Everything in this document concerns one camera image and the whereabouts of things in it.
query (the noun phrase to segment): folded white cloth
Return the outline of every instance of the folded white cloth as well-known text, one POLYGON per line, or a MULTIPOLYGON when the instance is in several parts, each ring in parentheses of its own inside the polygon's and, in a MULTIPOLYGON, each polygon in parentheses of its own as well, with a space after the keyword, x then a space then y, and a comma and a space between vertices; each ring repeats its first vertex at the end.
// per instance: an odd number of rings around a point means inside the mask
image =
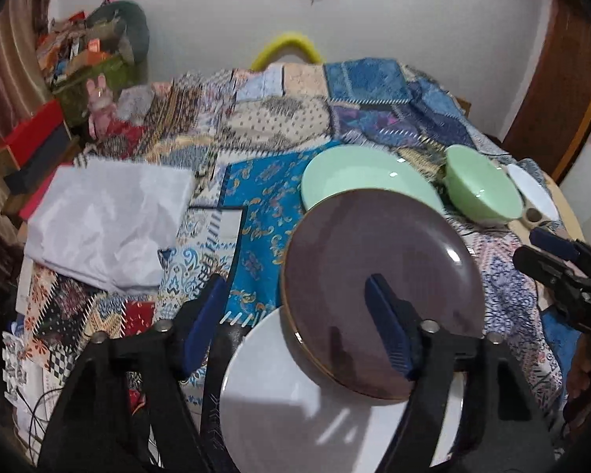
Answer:
POLYGON ((108 291, 158 287, 158 249, 175 245, 195 189, 191 171, 89 158, 63 166, 28 222, 24 253, 108 291))

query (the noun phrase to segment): brown curtain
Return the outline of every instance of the brown curtain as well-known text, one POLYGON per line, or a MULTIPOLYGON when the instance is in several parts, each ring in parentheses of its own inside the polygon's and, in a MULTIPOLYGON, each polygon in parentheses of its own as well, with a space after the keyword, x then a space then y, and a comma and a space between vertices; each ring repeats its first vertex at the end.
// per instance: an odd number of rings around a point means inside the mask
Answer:
MULTIPOLYGON (((35 48, 50 0, 8 0, 0 11, 0 141, 50 99, 35 48)), ((0 177, 0 210, 9 191, 0 177)), ((21 249, 16 229, 0 215, 0 273, 11 275, 21 249)))

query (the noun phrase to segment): brown door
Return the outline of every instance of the brown door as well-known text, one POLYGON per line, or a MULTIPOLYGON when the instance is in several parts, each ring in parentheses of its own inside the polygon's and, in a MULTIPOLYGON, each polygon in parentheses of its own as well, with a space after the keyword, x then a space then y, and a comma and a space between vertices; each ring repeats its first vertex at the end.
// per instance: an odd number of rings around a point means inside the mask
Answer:
POLYGON ((591 23, 554 0, 536 72, 504 148, 517 159, 534 159, 560 181, 590 131, 591 23))

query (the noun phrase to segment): metal bolt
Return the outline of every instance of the metal bolt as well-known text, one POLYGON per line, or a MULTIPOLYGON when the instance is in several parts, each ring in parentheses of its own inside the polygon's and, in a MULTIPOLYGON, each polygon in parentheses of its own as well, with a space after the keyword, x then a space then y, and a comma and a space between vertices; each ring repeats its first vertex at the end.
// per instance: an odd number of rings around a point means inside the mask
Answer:
POLYGON ((499 345, 504 342, 504 335, 499 334, 498 332, 489 332, 486 334, 486 339, 490 341, 493 345, 499 345))
POLYGON ((167 332, 173 328, 173 322, 171 320, 158 320, 153 328, 158 332, 167 332))
POLYGON ((435 334, 440 330, 440 325, 435 320, 423 320, 420 322, 420 327, 429 334, 435 334))
POLYGON ((107 336, 107 333, 105 331, 98 330, 94 334, 92 334, 90 341, 92 341, 92 343, 99 344, 103 343, 105 340, 107 340, 107 338, 109 338, 109 336, 107 336))

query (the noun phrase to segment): bowl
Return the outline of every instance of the bowl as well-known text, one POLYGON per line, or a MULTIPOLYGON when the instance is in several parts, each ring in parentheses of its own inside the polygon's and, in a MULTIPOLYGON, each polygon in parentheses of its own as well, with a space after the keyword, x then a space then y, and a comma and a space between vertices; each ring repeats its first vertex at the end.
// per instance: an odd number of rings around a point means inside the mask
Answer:
POLYGON ((480 225, 501 225, 523 214, 519 191, 506 172, 465 145, 446 150, 444 184, 455 207, 480 225))

